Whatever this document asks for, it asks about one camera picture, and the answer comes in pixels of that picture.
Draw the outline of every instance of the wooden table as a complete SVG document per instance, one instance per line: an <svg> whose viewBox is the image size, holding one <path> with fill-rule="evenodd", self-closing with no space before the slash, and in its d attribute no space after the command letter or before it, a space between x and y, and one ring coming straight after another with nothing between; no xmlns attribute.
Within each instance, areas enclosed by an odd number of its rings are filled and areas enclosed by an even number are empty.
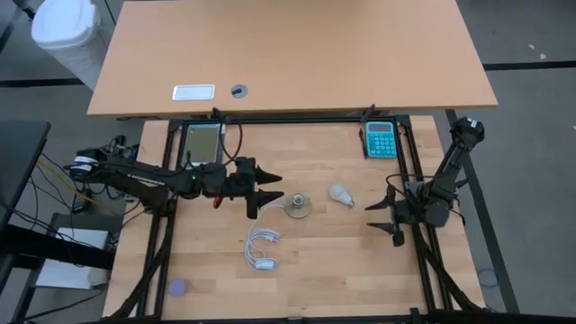
<svg viewBox="0 0 576 324"><path fill-rule="evenodd" d="M215 85L173 101L177 85ZM230 90L244 85L246 97ZM497 102L454 0L124 2L91 115L476 109Z"/></svg>
<svg viewBox="0 0 576 324"><path fill-rule="evenodd" d="M434 120L411 120L423 172L434 174L443 157ZM227 148L236 147L236 131L235 126L227 129ZM265 171L283 176L282 182L263 188L304 192L313 213L303 220L274 208L264 214L257 226L278 230L281 238L265 247L280 267L262 274L244 259L253 223L245 215L244 200L225 201L214 210L212 200L180 199L168 281L185 279L188 293L166 296L163 319L392 315L405 314L410 307L425 311L410 231L405 230L403 247L393 247L389 235L365 225L389 219L388 210L364 207L383 198L383 179L399 172L398 160L364 160L357 132L355 123L245 125L240 155L255 157ZM167 121L146 122L139 160L161 165L166 135ZM348 187L354 208L329 198L328 187L334 183ZM150 223L151 217L141 216L122 230L104 315L114 312L139 280ZM446 270L472 301L482 304L462 221L451 217L437 234ZM154 296L152 289L148 306Z"/></svg>

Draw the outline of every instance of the white cable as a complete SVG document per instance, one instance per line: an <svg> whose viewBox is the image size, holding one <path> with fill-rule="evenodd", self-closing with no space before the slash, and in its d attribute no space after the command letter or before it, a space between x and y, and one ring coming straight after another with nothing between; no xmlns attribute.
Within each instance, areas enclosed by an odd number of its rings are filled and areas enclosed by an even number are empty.
<svg viewBox="0 0 576 324"><path fill-rule="evenodd" d="M254 245L255 239L266 239L270 242L277 242L280 238L280 233L273 229L255 229L258 220L262 217L262 215L270 208L270 207L279 207L284 208L281 204L269 203L266 206L260 209L256 219L254 220L254 224L250 227L248 231L246 244L244 245L244 254L246 255L246 262L254 271L258 272L270 272L274 271L278 266L279 263L276 259L271 257L266 257L266 252L259 247ZM251 248L254 250L262 253L262 257L254 257L251 252Z"/></svg>

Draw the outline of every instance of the trash can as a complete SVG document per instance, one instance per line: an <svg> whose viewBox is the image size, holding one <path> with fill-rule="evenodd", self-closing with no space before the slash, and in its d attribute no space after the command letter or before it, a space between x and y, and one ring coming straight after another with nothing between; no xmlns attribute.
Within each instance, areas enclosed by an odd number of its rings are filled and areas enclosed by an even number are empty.
<svg viewBox="0 0 576 324"><path fill-rule="evenodd" d="M46 0L32 21L31 36L94 91L106 56L99 23L100 14L90 0Z"/></svg>

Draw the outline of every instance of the white light bulb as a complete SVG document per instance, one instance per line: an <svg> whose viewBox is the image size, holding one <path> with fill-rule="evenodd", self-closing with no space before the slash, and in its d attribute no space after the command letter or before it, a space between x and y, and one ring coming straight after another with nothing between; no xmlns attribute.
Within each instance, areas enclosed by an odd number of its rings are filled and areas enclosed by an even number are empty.
<svg viewBox="0 0 576 324"><path fill-rule="evenodd" d="M328 193L330 197L337 202L341 202L348 207L354 206L354 201L348 190L342 184L333 184L329 189Z"/></svg>

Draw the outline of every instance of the teal calculator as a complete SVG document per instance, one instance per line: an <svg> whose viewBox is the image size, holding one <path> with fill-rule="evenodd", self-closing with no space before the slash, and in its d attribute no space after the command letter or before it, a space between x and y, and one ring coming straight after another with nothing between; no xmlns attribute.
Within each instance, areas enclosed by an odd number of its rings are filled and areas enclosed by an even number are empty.
<svg viewBox="0 0 576 324"><path fill-rule="evenodd" d="M366 151L370 158L396 158L394 125L388 121L369 121L364 127Z"/></svg>

